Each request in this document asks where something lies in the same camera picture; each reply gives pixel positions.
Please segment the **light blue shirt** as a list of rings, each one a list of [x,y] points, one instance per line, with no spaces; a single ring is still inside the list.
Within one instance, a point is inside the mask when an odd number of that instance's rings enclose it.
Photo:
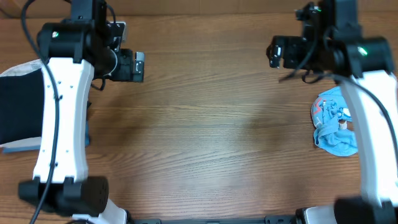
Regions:
[[[358,152],[355,134],[348,129],[352,117],[340,87],[320,93],[311,107],[311,116],[317,147],[338,157]]]

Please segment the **black shirt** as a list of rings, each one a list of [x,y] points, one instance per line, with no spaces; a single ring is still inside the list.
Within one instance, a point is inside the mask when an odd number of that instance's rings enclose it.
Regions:
[[[1,78],[1,144],[40,137],[44,81],[40,70]]]

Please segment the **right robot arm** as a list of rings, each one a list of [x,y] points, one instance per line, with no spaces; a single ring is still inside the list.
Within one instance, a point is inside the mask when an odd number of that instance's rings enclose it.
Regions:
[[[361,193],[298,209],[289,222],[396,223],[397,78],[389,43],[363,35],[356,1],[310,2],[295,16],[302,35],[275,36],[267,48],[269,65],[339,84],[353,119]]]

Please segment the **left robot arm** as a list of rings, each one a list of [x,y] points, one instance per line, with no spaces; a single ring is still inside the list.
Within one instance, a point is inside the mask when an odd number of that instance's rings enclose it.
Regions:
[[[121,47],[126,25],[108,21],[113,8],[102,0],[72,1],[71,15],[46,23],[30,44],[42,61],[44,113],[33,177],[19,198],[72,223],[132,223],[109,198],[103,176],[89,176],[85,153],[91,82],[142,82],[145,55]]]

